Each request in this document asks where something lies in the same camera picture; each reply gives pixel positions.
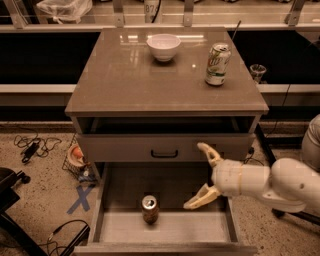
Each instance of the bowl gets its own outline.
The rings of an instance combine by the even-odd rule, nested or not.
[[[171,34],[153,35],[147,40],[151,54],[161,62],[171,60],[177,54],[180,44],[180,38]]]

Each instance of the closed drawer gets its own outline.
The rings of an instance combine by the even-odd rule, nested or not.
[[[197,148],[205,142],[223,157],[243,160],[253,134],[213,135],[78,135],[77,141],[91,162],[197,162],[206,161]]]

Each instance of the plastic bag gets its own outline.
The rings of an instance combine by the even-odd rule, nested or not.
[[[63,21],[79,23],[81,17],[91,10],[92,0],[44,0],[37,3],[37,8],[60,24]]]

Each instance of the cable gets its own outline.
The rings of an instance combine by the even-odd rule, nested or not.
[[[54,252],[57,253],[57,255],[59,256],[59,249],[66,249],[68,248],[68,246],[59,246],[58,242],[56,241],[51,241],[53,236],[55,234],[57,234],[58,232],[61,231],[61,229],[70,224],[70,223],[73,223],[73,222],[82,222],[84,223],[85,225],[89,226],[88,223],[84,220],[81,220],[81,219],[75,219],[75,220],[70,220],[70,221],[67,221],[65,223],[63,223],[62,225],[60,225],[59,227],[57,227],[48,237],[47,239],[47,243],[45,244],[38,244],[38,246],[46,246],[47,247],[47,254],[49,256],[51,256]],[[55,248],[52,249],[51,251],[49,250],[49,245],[51,244],[55,244]],[[10,248],[10,249],[14,249],[14,248],[25,248],[25,247],[29,247],[29,245],[9,245],[9,244],[4,244],[2,242],[0,242],[0,247],[5,247],[5,248]]]
[[[47,139],[39,138],[38,132],[34,129],[24,128],[24,127],[18,127],[18,128],[35,133],[35,136],[32,138],[21,136],[21,135],[17,135],[14,138],[14,142],[13,142],[14,145],[17,146],[18,148],[23,148],[20,154],[23,155],[28,152],[27,153],[28,156],[24,157],[23,163],[28,163],[31,156],[34,154],[36,154],[40,158],[47,157],[49,155],[49,152],[52,151],[57,144],[60,144],[62,142],[61,139],[54,138],[54,137],[50,137]]]
[[[156,18],[158,17],[158,13],[159,13],[159,10],[160,10],[160,6],[161,6],[161,0],[159,0],[159,5],[158,5],[158,8],[157,8],[156,14],[154,15],[151,23],[154,23],[156,21]]]
[[[57,227],[57,228],[49,235],[49,237],[48,237],[48,239],[47,239],[47,244],[49,244],[49,242],[52,240],[53,236],[54,236],[55,234],[59,233],[64,226],[66,226],[66,225],[68,225],[68,224],[70,224],[70,223],[73,223],[73,222],[82,222],[82,223],[84,223],[85,225],[89,226],[86,221],[80,220],[80,219],[67,221],[67,222],[63,223],[62,225],[60,225],[59,227]],[[68,247],[67,247],[67,246],[58,246],[58,243],[56,242],[56,248],[54,248],[51,252],[49,252],[49,246],[47,246],[47,254],[50,256],[50,255],[52,255],[54,252],[56,252],[57,255],[59,256],[59,249],[61,249],[61,248],[66,249],[66,248],[68,248]]]
[[[287,91],[286,91],[286,94],[284,95],[284,99],[282,101],[282,104],[281,104],[281,107],[284,106],[286,100],[287,100],[287,97],[288,97],[288,94],[289,94],[289,90],[290,90],[290,87],[291,87],[291,84],[289,84],[288,88],[287,88]],[[271,132],[269,132],[265,137],[268,138],[269,135],[271,135],[277,128],[278,126],[278,120],[276,120],[275,124],[274,124],[274,127],[273,129],[271,130]]]
[[[48,244],[56,244],[56,246],[58,245],[58,243],[56,241],[52,241],[52,242],[45,243],[45,244],[38,244],[38,246],[47,246]],[[15,249],[15,248],[23,248],[23,247],[31,247],[31,246],[28,244],[26,244],[26,245],[10,245],[10,244],[5,244],[5,243],[0,242],[0,247]]]
[[[243,160],[243,164],[247,164],[249,161],[253,160],[253,161],[258,162],[262,166],[264,166],[264,164],[260,160],[253,158],[254,152],[255,152],[254,147],[251,147],[249,150],[250,156]]]
[[[67,246],[57,246],[48,255],[51,256],[54,252],[57,252],[57,255],[59,256],[59,249],[66,249],[66,248]]]

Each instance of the clear glass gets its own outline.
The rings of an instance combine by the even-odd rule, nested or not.
[[[262,76],[267,72],[267,69],[265,66],[260,64],[253,64],[250,66],[250,74],[253,78],[253,80],[260,84]]]

